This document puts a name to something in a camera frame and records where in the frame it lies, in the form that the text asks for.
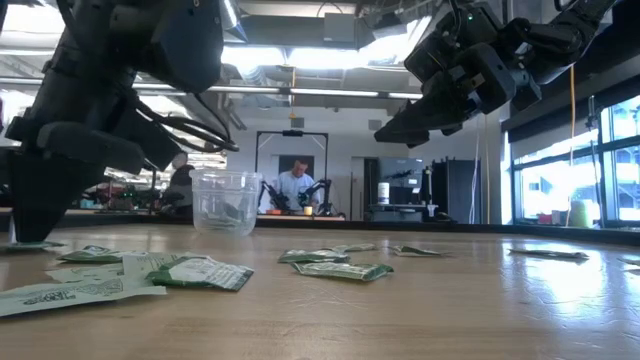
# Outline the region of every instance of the workbench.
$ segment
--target workbench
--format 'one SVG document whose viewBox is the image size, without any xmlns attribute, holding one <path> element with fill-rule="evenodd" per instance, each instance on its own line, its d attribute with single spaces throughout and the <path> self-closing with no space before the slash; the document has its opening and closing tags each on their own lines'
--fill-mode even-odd
<svg viewBox="0 0 640 360">
<path fill-rule="evenodd" d="M 185 225 L 54 230 L 68 246 L 0 256 L 0 289 L 50 281 L 60 253 L 94 244 L 209 254 L 249 266 L 238 292 L 170 288 L 136 297 L 0 318 L 0 358 L 122 359 L 638 359 L 640 270 L 635 248 L 520 235 L 257 228 L 249 237 L 198 235 Z M 353 263 L 395 273 L 371 283 L 298 275 L 285 249 L 371 242 L 449 251 L 397 257 L 383 248 Z M 574 262 L 509 248 L 583 251 Z"/>
</svg>

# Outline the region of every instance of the yellow object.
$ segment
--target yellow object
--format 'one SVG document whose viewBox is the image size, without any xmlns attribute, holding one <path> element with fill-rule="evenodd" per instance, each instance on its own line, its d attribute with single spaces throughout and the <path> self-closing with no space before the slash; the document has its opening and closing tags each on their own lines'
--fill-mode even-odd
<svg viewBox="0 0 640 360">
<path fill-rule="evenodd" d="M 593 225 L 593 217 L 589 213 L 591 200 L 574 200 L 571 202 L 569 213 L 569 225 L 573 227 L 590 228 Z"/>
</svg>

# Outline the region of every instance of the orange cable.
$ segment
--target orange cable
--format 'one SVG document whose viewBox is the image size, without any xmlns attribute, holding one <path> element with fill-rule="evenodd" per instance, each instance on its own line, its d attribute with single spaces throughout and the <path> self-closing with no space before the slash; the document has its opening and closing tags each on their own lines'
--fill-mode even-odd
<svg viewBox="0 0 640 360">
<path fill-rule="evenodd" d="M 573 169 L 573 138 L 576 134 L 576 72 L 571 66 L 569 70 L 571 81 L 571 142 L 569 143 L 569 170 Z M 571 194 L 569 194 L 569 210 L 567 210 L 567 220 L 565 226 L 569 226 L 569 216 L 571 215 Z"/>
</svg>

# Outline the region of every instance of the red object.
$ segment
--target red object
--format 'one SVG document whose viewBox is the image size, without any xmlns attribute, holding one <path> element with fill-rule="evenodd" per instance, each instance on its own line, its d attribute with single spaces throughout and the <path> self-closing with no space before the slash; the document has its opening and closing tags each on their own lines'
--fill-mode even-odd
<svg viewBox="0 0 640 360">
<path fill-rule="evenodd" d="M 552 221 L 553 220 L 551 215 L 545 215 L 545 214 L 538 215 L 538 224 L 551 225 Z"/>
</svg>

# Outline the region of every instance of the person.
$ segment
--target person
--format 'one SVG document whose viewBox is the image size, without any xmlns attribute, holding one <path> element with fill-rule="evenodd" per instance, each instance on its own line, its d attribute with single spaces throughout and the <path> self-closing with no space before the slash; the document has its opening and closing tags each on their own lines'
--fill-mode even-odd
<svg viewBox="0 0 640 360">
<path fill-rule="evenodd" d="M 193 215 L 193 189 L 189 172 L 195 168 L 188 164 L 189 155 L 181 152 L 173 158 L 171 166 L 176 170 L 169 180 L 169 187 L 162 195 L 164 212 L 178 216 Z"/>
<path fill-rule="evenodd" d="M 191 186 L 191 176 L 189 176 L 189 171 L 194 170 L 195 168 L 188 164 L 189 155 L 186 152 L 180 152 L 173 158 L 171 161 L 171 166 L 176 170 L 171 176 L 171 180 L 169 181 L 169 186 Z"/>
<path fill-rule="evenodd" d="M 315 183 L 313 178 L 305 173 L 308 167 L 309 164 L 304 160 L 296 160 L 291 171 L 285 171 L 278 176 L 276 191 L 289 198 L 289 208 L 293 211 L 302 211 L 302 207 L 298 203 L 298 194 Z M 316 192 L 313 194 L 311 204 L 316 206 L 319 203 L 320 194 Z"/>
</svg>

